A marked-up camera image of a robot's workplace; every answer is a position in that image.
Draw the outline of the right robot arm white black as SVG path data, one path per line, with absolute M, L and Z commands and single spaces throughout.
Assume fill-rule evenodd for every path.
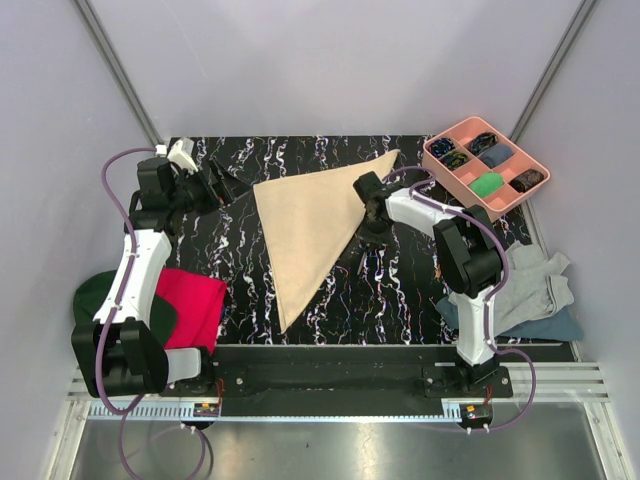
M 479 205 L 457 208 L 432 200 L 418 187 L 385 184 L 374 172 L 353 184 L 364 205 L 360 235 L 380 240 L 394 224 L 409 226 L 435 241 L 442 278 L 456 295 L 457 361 L 450 381 L 466 396 L 486 389 L 499 367 L 494 334 L 497 292 L 509 266 L 488 214 Z

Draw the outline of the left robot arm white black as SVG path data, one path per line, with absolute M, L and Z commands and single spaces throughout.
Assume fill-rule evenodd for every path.
M 89 394 L 160 394 L 181 384 L 196 396 L 215 386 L 212 368 L 227 284 L 167 265 L 184 215 L 225 201 L 186 154 L 137 165 L 138 188 L 121 206 L 124 247 L 114 271 L 85 281 L 73 300 L 71 345 Z

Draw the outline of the beige cloth napkin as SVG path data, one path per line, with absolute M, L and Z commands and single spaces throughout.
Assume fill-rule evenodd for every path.
M 371 172 L 385 177 L 399 153 L 253 186 L 282 331 L 312 300 L 364 218 L 353 183 Z

